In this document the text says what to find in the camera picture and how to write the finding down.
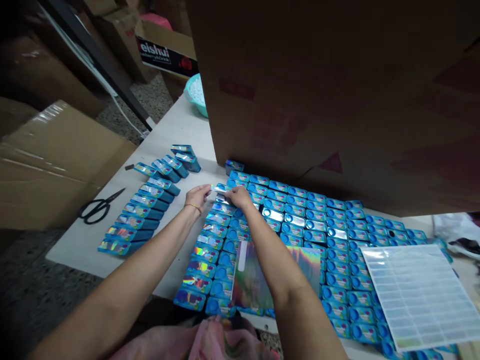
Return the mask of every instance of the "floor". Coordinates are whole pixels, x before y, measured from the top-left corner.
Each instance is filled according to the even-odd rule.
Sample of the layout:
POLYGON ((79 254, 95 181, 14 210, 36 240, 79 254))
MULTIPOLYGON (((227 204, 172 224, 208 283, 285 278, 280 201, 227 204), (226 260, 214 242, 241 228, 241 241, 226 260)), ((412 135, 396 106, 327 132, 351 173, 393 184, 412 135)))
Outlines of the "floor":
MULTIPOLYGON (((173 104, 160 74, 149 85, 135 84, 131 90, 156 123, 173 104)), ((98 122, 139 144, 140 135, 126 123, 113 101, 107 101, 98 122)), ((134 125, 145 131, 132 111, 121 100, 119 103, 134 125)), ((7 354, 6 359, 23 358, 102 281, 45 259, 63 233, 64 230, 25 231, 0 254, 0 353, 7 354)), ((159 307, 170 308, 168 304, 156 309, 159 307)), ((141 317, 134 330, 145 325, 141 317)), ((264 331, 260 335, 265 344, 282 355, 277 335, 264 331)))

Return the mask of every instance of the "black scissors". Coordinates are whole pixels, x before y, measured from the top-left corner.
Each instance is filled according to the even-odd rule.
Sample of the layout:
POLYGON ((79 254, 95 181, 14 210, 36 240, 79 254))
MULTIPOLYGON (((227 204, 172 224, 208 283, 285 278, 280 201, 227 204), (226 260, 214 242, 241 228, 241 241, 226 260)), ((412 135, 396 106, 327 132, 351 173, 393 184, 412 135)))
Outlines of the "black scissors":
POLYGON ((80 219, 83 219, 83 222, 87 225, 96 224, 96 223, 102 221, 104 219, 104 217, 106 217, 107 214, 109 213, 110 203, 113 200, 115 200, 121 193, 123 193, 125 189, 126 189, 126 187, 124 187, 122 190, 117 191, 116 193, 114 193, 112 196, 106 198, 105 200, 104 199, 96 199, 96 200, 92 200, 92 201, 87 202, 85 205, 83 205, 81 207, 80 211, 78 212, 78 217, 80 219), (91 211, 87 212, 86 215, 83 215, 85 210, 87 210, 87 208, 90 205, 95 204, 95 203, 98 203, 98 204, 95 205, 95 207, 91 211), (98 219, 89 221, 89 218, 91 218, 93 215, 99 213, 103 209, 105 209, 105 212, 103 213, 102 216, 100 216, 98 219))

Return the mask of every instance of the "table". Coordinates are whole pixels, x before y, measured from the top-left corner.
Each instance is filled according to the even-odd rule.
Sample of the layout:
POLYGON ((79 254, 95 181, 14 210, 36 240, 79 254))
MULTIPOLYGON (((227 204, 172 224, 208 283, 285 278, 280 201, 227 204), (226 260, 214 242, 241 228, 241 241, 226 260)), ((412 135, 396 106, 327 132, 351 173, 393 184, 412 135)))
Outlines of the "table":
MULTIPOLYGON (((155 233, 163 229, 182 209, 185 202, 185 193, 188 190, 200 184, 226 183, 228 177, 225 173, 225 168, 219 166, 215 159, 214 145, 208 119, 202 117, 197 110, 188 103, 185 96, 182 95, 155 126, 150 135, 128 158, 124 166, 117 171, 96 197, 97 199, 106 199, 118 190, 126 188, 125 191, 111 203, 110 211, 105 219, 93 225, 86 225, 82 220, 77 219, 48 252, 46 258, 50 261, 64 264, 101 278, 106 278, 114 271, 124 259, 98 252, 97 247, 104 239, 104 234, 107 229, 114 224, 115 219, 122 212, 124 205, 129 202, 132 195, 148 179, 147 176, 133 169, 125 170, 125 167, 138 162, 150 164, 165 154, 171 154, 170 146, 172 144, 192 145, 202 170, 199 173, 190 173, 186 179, 182 179, 176 184, 181 192, 179 196, 175 197, 175 200, 168 208, 155 233)), ((206 206, 207 210, 209 206, 212 206, 214 198, 215 194, 212 194, 206 206)), ((407 228, 423 230, 427 236, 431 236, 433 232, 431 216, 399 218, 370 209, 366 209, 365 212, 370 215, 379 215, 392 220, 402 221, 407 228)), ((204 211, 202 218, 193 226, 178 256, 153 291, 154 295, 166 299, 174 298, 185 274, 192 248, 205 222, 206 214, 207 211, 204 211)), ((475 267, 469 261, 455 261, 454 267, 459 273, 460 279, 463 278, 462 283, 472 297, 473 294, 475 294, 473 290, 475 267)), ((272 318, 259 317, 251 314, 243 314, 243 316, 249 319, 258 329, 278 333, 277 323, 272 318)), ((341 339, 341 341, 350 359, 384 359, 383 356, 370 346, 364 346, 348 339, 341 339)), ((444 353, 443 355, 445 360, 455 359, 455 357, 450 354, 444 353)))

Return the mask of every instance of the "pink cloth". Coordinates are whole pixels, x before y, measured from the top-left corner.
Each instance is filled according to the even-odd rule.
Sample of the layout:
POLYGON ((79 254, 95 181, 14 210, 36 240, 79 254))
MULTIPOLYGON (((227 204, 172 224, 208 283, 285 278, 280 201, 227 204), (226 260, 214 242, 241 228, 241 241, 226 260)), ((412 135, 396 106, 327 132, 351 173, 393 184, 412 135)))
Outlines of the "pink cloth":
POLYGON ((212 316, 194 327, 153 327, 123 346, 111 360, 279 360, 279 354, 260 342, 248 324, 250 330, 232 330, 228 319, 212 316))

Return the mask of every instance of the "woman's left hand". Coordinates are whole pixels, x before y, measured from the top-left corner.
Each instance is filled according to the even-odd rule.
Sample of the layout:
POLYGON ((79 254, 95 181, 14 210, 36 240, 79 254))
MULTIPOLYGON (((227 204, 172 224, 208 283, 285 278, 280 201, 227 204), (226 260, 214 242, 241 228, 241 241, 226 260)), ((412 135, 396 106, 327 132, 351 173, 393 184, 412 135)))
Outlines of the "woman's left hand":
POLYGON ((205 185, 194 187, 192 190, 186 193, 185 206, 189 204, 194 204, 203 213, 205 208, 205 203, 207 202, 207 197, 210 195, 211 192, 212 192, 211 184, 205 184, 205 185))

